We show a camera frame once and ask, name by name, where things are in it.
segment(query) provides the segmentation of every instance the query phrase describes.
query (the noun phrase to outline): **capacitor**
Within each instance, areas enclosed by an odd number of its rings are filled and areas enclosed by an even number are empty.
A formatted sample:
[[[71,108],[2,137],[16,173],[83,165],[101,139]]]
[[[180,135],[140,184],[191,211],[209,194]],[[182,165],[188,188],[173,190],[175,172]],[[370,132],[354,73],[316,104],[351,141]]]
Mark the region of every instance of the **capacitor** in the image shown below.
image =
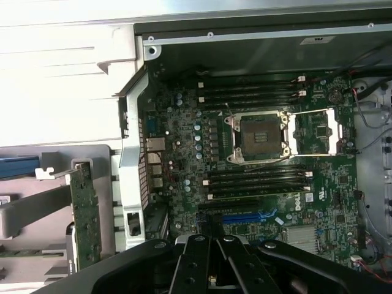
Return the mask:
[[[321,219],[324,216],[324,213],[322,211],[316,210],[314,212],[317,218]]]

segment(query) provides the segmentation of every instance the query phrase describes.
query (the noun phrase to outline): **screw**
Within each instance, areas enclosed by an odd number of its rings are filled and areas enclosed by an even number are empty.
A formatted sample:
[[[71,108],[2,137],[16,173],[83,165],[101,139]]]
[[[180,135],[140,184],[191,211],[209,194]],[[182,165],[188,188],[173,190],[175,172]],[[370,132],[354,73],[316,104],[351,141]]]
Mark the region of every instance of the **screw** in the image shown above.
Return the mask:
[[[264,246],[268,249],[275,249],[276,248],[276,244],[272,243],[272,242],[267,242],[264,244]]]
[[[226,236],[223,237],[223,240],[226,242],[233,242],[234,241],[234,237],[233,236]]]
[[[160,249],[160,248],[163,248],[163,247],[165,247],[165,246],[166,246],[166,243],[164,243],[164,242],[159,242],[159,243],[155,244],[154,248],[155,248],[155,249]]]
[[[204,241],[204,240],[205,240],[205,238],[203,236],[197,236],[195,238],[195,241]]]

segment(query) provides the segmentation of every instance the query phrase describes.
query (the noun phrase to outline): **white connector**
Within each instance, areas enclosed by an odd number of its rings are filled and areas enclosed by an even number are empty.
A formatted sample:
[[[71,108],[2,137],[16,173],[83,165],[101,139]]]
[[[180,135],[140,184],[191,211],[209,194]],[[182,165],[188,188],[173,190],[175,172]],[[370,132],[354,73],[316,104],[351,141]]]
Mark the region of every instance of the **white connector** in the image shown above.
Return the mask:
[[[361,262],[363,260],[363,258],[360,257],[359,255],[351,255],[350,259],[352,262]]]

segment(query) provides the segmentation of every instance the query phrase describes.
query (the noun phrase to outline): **heatsink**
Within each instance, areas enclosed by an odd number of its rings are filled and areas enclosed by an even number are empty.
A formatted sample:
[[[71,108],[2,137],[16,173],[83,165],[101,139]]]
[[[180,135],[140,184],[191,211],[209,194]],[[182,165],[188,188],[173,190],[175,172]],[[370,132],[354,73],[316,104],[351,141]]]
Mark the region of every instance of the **heatsink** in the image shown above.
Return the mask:
[[[287,227],[287,244],[317,254],[317,235],[314,225]]]

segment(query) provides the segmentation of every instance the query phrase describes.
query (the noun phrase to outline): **microchip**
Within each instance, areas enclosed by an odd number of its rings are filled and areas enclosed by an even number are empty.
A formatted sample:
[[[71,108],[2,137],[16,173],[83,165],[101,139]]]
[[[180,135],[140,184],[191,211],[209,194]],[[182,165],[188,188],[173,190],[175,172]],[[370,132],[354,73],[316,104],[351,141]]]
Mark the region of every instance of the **microchip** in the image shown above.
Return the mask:
[[[340,176],[339,177],[339,184],[348,184],[349,183],[349,177],[348,176]]]
[[[327,130],[326,126],[320,126],[316,128],[316,137],[317,138],[326,138]]]
[[[344,214],[339,214],[336,216],[336,222],[345,222]]]
[[[280,121],[241,121],[241,142],[244,156],[281,153]]]

